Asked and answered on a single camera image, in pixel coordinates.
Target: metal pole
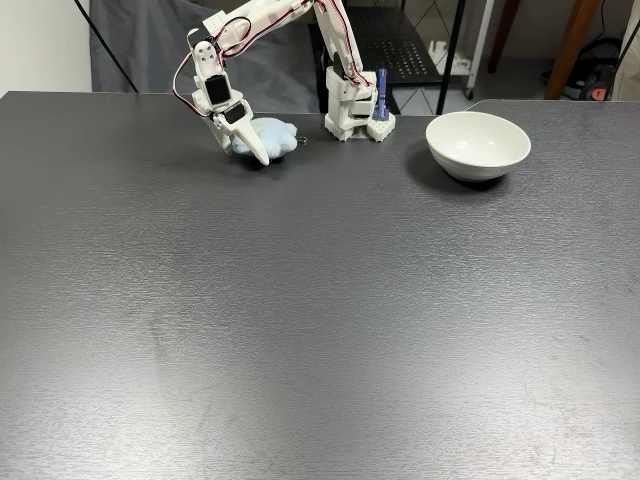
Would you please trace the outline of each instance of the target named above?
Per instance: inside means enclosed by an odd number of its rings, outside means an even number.
[[[451,41],[449,42],[449,51],[447,52],[447,63],[444,67],[444,76],[442,77],[442,86],[440,87],[440,97],[438,98],[438,108],[436,115],[442,115],[444,110],[444,101],[447,98],[447,90],[449,89],[449,79],[451,78],[451,68],[453,67],[453,57],[456,54],[458,46],[458,37],[460,36],[460,28],[462,26],[462,16],[464,15],[464,7],[467,0],[458,0],[456,8],[456,16],[453,20],[453,30],[451,32]]]

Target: wooden chair leg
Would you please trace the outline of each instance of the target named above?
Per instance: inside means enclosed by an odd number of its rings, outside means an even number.
[[[502,9],[498,32],[496,33],[496,38],[493,41],[491,56],[489,57],[489,73],[496,73],[498,62],[500,62],[502,51],[507,43],[507,38],[509,38],[509,32],[511,32],[513,21],[518,13],[518,8],[520,8],[520,0],[506,0],[504,8]]]
[[[556,57],[551,78],[544,92],[544,98],[557,100],[562,95],[573,64],[582,47],[584,36],[589,29],[589,25],[591,25],[593,15],[599,4],[600,0],[575,0],[571,16],[567,22],[560,53]]]

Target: floor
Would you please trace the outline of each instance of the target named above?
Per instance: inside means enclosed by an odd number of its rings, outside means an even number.
[[[467,110],[482,100],[544,98],[541,74],[551,67],[547,60],[508,60],[498,67],[495,74],[487,73],[485,64],[480,66],[473,100],[464,95],[466,78],[452,80],[447,93],[444,113]],[[440,87],[396,87],[393,97],[403,115],[434,115]]]

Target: black cable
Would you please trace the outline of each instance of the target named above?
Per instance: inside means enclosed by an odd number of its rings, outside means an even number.
[[[618,73],[618,70],[620,69],[620,66],[622,65],[622,61],[624,60],[624,56],[627,54],[627,51],[631,47],[631,44],[636,39],[636,35],[638,34],[638,30],[640,30],[640,20],[638,20],[638,23],[636,23],[636,26],[633,29],[633,32],[631,33],[631,37],[629,37],[629,41],[627,42],[627,45],[624,47],[624,50],[622,50],[622,55],[620,55],[620,58],[618,59],[618,63],[616,64],[616,68],[613,70],[613,75],[611,77],[611,82],[609,83],[609,86],[607,87],[607,91],[604,94],[605,102],[609,99],[609,94],[611,93],[611,90],[613,89],[613,84],[616,81],[616,75]]]
[[[598,35],[595,40],[591,43],[595,43],[598,40],[600,40],[602,38],[602,36],[605,34],[605,32],[607,31],[607,26],[605,24],[604,21],[604,6],[607,3],[607,0],[602,0],[602,4],[600,5],[600,21],[602,22],[602,33],[600,33],[600,35]]]
[[[127,75],[127,72],[124,71],[124,68],[122,68],[122,65],[120,65],[120,62],[118,62],[118,59],[115,57],[115,55],[113,54],[111,49],[107,46],[107,43],[104,41],[104,38],[102,38],[102,35],[100,35],[100,32],[98,31],[96,26],[91,21],[91,18],[89,18],[89,15],[87,15],[87,12],[85,12],[84,8],[82,8],[82,5],[80,5],[80,2],[78,0],[73,0],[73,1],[75,2],[76,6],[80,10],[80,13],[82,13],[82,16],[84,17],[84,19],[87,21],[87,23],[91,27],[91,30],[93,31],[93,33],[95,33],[96,37],[98,37],[98,40],[100,41],[102,46],[104,47],[104,49],[107,51],[107,53],[111,57],[111,60],[113,60],[113,63],[115,63],[116,67],[118,67],[118,70],[120,70],[120,73],[122,73],[124,78],[127,79],[127,82],[129,83],[129,85],[131,86],[133,91],[136,92],[136,93],[139,93],[138,89],[136,88],[136,86],[133,84],[133,82],[129,78],[129,75]]]

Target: cable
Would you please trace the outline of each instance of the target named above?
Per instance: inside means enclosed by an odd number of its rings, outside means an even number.
[[[227,23],[225,23],[223,26],[220,27],[220,29],[218,30],[218,33],[215,35],[212,35],[211,37],[211,43],[216,43],[218,41],[218,39],[222,36],[222,31],[227,28],[227,26],[233,22],[235,22],[236,20],[244,20],[245,22],[249,23],[249,29],[244,33],[244,36],[242,37],[242,39],[240,40],[240,42],[244,42],[244,40],[249,36],[249,32],[251,31],[251,20],[249,20],[247,17],[233,17],[231,20],[229,20]]]
[[[340,22],[342,23],[342,29],[344,30],[344,38],[346,40],[347,49],[349,50],[349,55],[351,56],[351,68],[353,69],[353,72],[358,76],[358,78],[360,78],[362,81],[364,81],[364,84],[366,86],[369,86],[371,84],[369,83],[369,81],[366,78],[364,78],[360,74],[360,72],[358,72],[358,69],[356,68],[356,62],[355,62],[355,60],[353,60],[353,51],[351,50],[351,41],[349,40],[349,34],[347,32],[347,24],[344,21],[344,17],[342,16],[342,13],[340,13],[340,10],[336,6],[335,2],[333,0],[328,0],[328,1],[331,2],[331,6],[333,7],[333,9],[338,14],[338,17],[340,17]]]
[[[238,50],[236,50],[235,52],[227,53],[236,46],[236,45],[231,45],[230,47],[227,47],[227,49],[222,52],[221,56],[224,58],[233,58],[233,57],[237,57],[238,55],[241,55],[242,53],[244,53],[244,51],[247,48],[249,48],[253,44],[253,42],[255,42],[258,38],[265,35],[270,29],[272,29],[275,25],[280,23],[284,18],[286,18],[289,14],[293,12],[294,10],[290,8],[284,14],[282,14],[279,18],[277,18],[273,23],[271,23],[271,25],[266,26],[265,28],[260,30],[258,33],[256,33],[253,37],[251,37],[249,41],[244,45],[242,45],[242,47],[240,47]]]
[[[600,5],[600,21],[602,22],[602,33],[600,33],[600,35],[598,35],[595,40],[591,43],[595,43],[598,40],[600,40],[602,38],[602,36],[605,34],[605,32],[607,31],[607,26],[604,22],[604,6],[607,3],[607,0],[602,0],[602,4]]]
[[[176,70],[176,73],[173,75],[173,86],[171,88],[171,91],[173,92],[173,94],[176,96],[176,98],[178,100],[180,100],[187,107],[189,107],[191,110],[193,110],[194,113],[196,113],[197,115],[201,116],[202,118],[206,118],[209,115],[205,115],[205,114],[201,113],[200,110],[198,110],[195,105],[193,105],[191,102],[189,102],[186,98],[180,96],[180,94],[176,90],[176,78],[178,78],[178,74],[182,71],[182,69],[184,68],[185,64],[187,63],[187,60],[189,60],[190,57],[191,57],[191,52],[187,53],[187,56],[184,57],[184,60],[182,60],[182,63],[178,67],[178,70]]]
[[[613,84],[616,81],[616,75],[618,73],[618,70],[620,69],[620,66],[622,65],[622,61],[624,60],[624,56],[627,54],[627,51],[631,47],[631,44],[634,42],[634,40],[636,40],[636,35],[638,34],[638,30],[640,30],[640,19],[638,20],[638,23],[636,23],[636,26],[633,29],[633,32],[631,33],[631,36],[629,37],[629,41],[627,42],[627,45],[624,47],[624,50],[622,50],[622,55],[620,55],[620,58],[618,59],[618,63],[616,64],[616,68],[613,70],[613,75],[611,77],[611,82],[609,83],[609,86],[607,87],[607,91],[604,94],[604,100],[605,101],[607,101],[609,99],[609,94],[611,93],[611,90],[613,89]]]
[[[127,72],[124,71],[124,68],[122,68],[122,65],[120,65],[120,62],[118,62],[118,59],[115,57],[115,55],[113,54],[113,52],[111,51],[111,49],[108,47],[107,43],[104,41],[104,38],[102,38],[102,35],[100,35],[100,32],[98,31],[98,29],[96,28],[96,26],[93,24],[93,22],[91,21],[91,18],[89,18],[89,15],[87,15],[87,12],[85,12],[84,8],[82,7],[82,5],[80,5],[80,2],[78,0],[73,0],[76,4],[76,6],[78,7],[78,9],[80,10],[80,13],[82,13],[82,16],[84,17],[84,19],[87,21],[87,23],[89,24],[89,27],[91,27],[91,30],[93,31],[93,33],[95,34],[96,37],[98,37],[98,40],[100,41],[100,43],[102,44],[102,46],[104,47],[104,49],[107,51],[107,53],[109,54],[109,56],[111,57],[111,60],[113,60],[113,63],[116,64],[116,67],[118,67],[118,70],[120,70],[120,73],[122,73],[122,75],[124,76],[124,78],[127,80],[127,82],[129,83],[129,85],[131,86],[131,88],[133,89],[134,92],[139,93],[138,89],[136,88],[136,86],[133,84],[133,82],[131,81],[131,79],[129,78],[129,75],[127,75]]]

